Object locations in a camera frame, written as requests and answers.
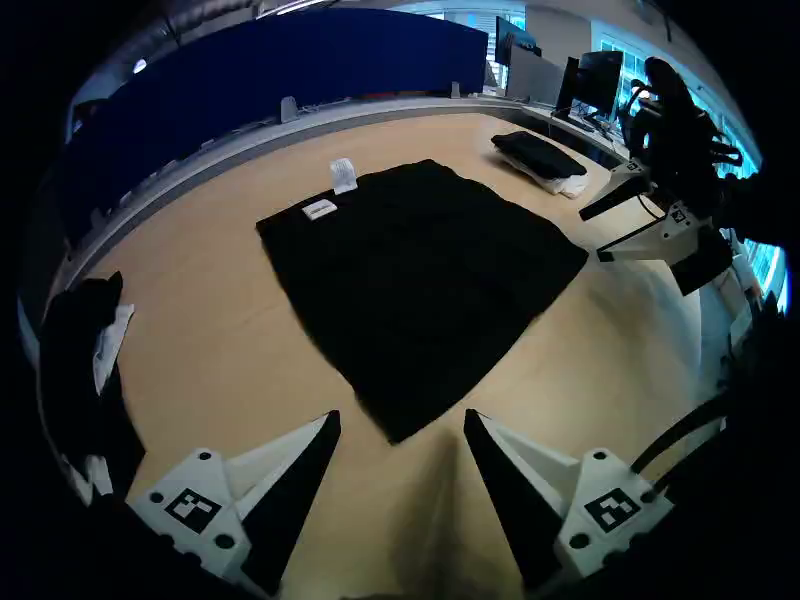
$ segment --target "office wall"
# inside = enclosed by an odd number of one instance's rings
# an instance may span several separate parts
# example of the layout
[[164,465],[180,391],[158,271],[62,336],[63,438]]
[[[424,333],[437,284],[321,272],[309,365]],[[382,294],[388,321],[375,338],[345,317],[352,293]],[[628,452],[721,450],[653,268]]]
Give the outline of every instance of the office wall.
[[561,67],[570,56],[592,50],[592,24],[587,19],[550,7],[525,7],[525,29],[542,49],[542,58]]

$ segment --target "black towel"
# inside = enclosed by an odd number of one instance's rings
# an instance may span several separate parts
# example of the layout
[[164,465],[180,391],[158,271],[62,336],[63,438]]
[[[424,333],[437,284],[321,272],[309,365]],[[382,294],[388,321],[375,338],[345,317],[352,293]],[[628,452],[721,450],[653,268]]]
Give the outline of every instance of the black towel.
[[[321,199],[337,210],[311,220],[302,208]],[[306,332],[392,442],[469,392],[587,258],[549,221],[432,160],[364,175],[257,229]]]
[[492,143],[503,154],[521,162],[542,179],[566,179],[573,175],[586,175],[586,167],[581,163],[527,131],[496,135],[492,138]]
[[87,477],[90,455],[106,459],[114,494],[124,498],[145,450],[125,410],[116,363],[100,394],[92,357],[97,336],[114,322],[122,275],[86,279],[50,302],[42,325],[42,410],[60,454]]

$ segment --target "wooden table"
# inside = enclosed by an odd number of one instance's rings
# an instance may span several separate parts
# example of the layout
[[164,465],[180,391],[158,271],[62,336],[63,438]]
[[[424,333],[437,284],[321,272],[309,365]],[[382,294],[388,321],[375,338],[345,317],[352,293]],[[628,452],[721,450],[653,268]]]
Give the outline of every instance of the wooden table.
[[650,218],[628,202],[582,222],[578,208],[608,171],[564,148],[591,184],[576,200],[551,196],[495,156],[490,138],[518,129],[459,114],[329,134],[208,181],[114,247],[92,275],[119,269],[122,300],[136,305],[119,363],[147,455],[130,497],[196,447],[234,456],[338,408],[342,436],[283,597],[520,598],[520,576],[461,432],[464,410],[576,456],[605,446],[632,460],[693,406],[697,295],[683,298],[663,263],[590,258],[467,397],[392,447],[303,333],[255,231],[259,219],[329,189],[329,163],[340,157],[359,174],[433,158],[587,249]]

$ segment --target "white tag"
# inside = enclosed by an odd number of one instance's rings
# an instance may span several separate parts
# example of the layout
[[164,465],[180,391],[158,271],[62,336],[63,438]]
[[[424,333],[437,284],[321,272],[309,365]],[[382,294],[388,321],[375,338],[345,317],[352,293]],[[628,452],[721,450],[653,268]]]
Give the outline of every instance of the white tag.
[[312,221],[324,217],[336,210],[336,205],[330,200],[318,200],[313,204],[303,207],[303,212]]
[[337,196],[358,187],[356,183],[356,170],[349,158],[338,158],[331,162],[333,175],[333,193]]

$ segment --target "computer monitor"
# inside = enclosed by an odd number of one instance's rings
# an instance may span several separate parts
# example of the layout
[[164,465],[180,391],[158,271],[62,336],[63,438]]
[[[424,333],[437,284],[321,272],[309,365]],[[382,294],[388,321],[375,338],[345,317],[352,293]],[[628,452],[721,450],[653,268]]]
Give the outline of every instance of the computer monitor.
[[616,118],[623,53],[587,52],[580,61],[570,57],[561,82],[556,112],[569,113],[577,100],[593,106],[609,121]]
[[536,53],[537,56],[542,55],[542,50],[536,45],[536,40],[531,34],[516,25],[512,25],[502,17],[496,17],[494,61],[507,67],[510,66],[512,46],[530,50]]

